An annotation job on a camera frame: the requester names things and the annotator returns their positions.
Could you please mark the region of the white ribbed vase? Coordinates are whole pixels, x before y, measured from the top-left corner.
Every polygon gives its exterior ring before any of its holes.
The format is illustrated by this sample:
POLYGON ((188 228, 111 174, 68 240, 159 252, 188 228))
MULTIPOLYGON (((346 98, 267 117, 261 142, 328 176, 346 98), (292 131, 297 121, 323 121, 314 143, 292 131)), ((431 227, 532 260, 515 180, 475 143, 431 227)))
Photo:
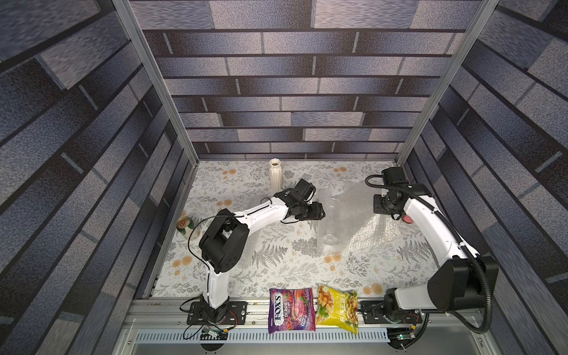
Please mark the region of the white ribbed vase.
POLYGON ((269 161, 269 183, 272 191, 279 192, 283 186, 283 171, 281 160, 272 158, 269 161))

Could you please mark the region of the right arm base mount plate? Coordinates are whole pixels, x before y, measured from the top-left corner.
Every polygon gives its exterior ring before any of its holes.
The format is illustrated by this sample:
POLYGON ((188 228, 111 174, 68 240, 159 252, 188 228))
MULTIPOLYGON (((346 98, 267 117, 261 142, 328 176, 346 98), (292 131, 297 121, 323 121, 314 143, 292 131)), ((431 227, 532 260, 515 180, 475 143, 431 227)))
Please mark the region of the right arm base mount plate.
POLYGON ((418 325, 423 323, 420 312, 386 309, 382 300, 360 301, 358 310, 365 325, 418 325))

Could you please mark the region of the purple Fox's candy bag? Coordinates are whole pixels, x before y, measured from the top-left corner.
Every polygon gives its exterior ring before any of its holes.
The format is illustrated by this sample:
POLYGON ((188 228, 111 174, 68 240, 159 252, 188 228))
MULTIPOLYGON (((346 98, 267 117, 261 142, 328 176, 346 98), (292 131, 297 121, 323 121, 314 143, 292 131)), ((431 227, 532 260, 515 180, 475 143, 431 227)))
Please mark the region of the purple Fox's candy bag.
POLYGON ((269 334, 281 331, 316 331, 311 288, 271 288, 269 293, 269 334))

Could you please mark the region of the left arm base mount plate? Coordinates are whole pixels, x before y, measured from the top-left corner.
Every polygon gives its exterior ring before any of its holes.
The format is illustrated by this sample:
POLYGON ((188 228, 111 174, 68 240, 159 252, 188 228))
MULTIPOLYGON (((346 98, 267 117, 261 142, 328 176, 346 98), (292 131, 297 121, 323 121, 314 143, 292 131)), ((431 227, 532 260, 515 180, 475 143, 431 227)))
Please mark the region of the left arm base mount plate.
POLYGON ((187 313, 187 325, 244 325, 248 303, 246 301, 227 301, 220 308, 211 308, 206 301, 190 304, 187 313))

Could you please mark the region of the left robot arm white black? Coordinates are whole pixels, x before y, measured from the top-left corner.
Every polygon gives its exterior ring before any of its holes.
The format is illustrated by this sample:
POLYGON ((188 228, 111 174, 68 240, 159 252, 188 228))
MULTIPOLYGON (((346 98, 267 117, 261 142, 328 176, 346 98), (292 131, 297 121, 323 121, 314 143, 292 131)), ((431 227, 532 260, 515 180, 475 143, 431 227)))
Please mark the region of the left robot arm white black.
POLYGON ((199 242, 207 267, 206 289, 202 301, 214 312, 229 302, 229 271, 239 262, 248 237, 273 223, 294 224, 322 220, 325 211, 314 200, 317 188, 304 179, 296 186, 275 193, 258 206, 241 212, 221 210, 199 242))

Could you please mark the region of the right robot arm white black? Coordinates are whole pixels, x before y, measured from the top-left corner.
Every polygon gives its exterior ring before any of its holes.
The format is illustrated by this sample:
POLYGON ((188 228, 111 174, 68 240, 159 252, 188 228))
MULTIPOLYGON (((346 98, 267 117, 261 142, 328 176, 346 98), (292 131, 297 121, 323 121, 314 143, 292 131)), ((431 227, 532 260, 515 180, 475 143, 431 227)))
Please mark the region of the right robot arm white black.
POLYGON ((392 288, 385 294, 385 307, 394 314, 403 311, 456 312, 486 309, 491 304, 498 275, 492 257, 483 257, 457 232, 437 206, 425 185, 412 184, 402 167, 390 167, 378 174, 385 190, 374 195, 374 213, 394 220, 408 216, 425 237, 438 270, 421 285, 392 288))

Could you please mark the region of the bubble wrap roll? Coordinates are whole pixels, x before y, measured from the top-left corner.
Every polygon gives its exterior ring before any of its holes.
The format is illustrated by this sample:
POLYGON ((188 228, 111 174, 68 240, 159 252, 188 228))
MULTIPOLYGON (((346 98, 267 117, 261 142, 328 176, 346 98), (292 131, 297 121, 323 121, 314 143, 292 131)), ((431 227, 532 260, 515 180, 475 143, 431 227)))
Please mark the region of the bubble wrap roll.
POLYGON ((403 238, 408 231, 407 224, 393 220, 390 215, 374 213, 374 195, 380 192, 364 183, 342 182, 328 189, 339 195, 342 244, 340 250, 329 254, 321 254, 317 250, 319 255, 331 257, 383 247, 397 238, 403 238))

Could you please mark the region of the yellow snack bag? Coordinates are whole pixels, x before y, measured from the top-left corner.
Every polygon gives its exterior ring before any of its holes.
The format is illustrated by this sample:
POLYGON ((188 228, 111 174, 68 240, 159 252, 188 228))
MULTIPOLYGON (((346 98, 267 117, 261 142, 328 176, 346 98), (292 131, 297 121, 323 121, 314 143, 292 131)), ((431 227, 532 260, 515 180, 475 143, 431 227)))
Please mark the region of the yellow snack bag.
POLYGON ((353 334, 359 333, 359 302, 356 291, 338 291, 327 285, 318 286, 316 324, 336 326, 353 334))

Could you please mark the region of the small red jar black lid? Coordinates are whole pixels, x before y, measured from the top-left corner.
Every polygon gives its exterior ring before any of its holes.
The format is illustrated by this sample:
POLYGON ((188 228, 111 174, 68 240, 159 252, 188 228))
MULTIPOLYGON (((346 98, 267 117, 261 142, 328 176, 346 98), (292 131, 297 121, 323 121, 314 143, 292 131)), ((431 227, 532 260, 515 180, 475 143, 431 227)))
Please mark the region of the small red jar black lid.
POLYGON ((414 223, 414 221, 412 220, 412 218, 409 215, 405 215, 402 220, 407 224, 413 224, 414 223))

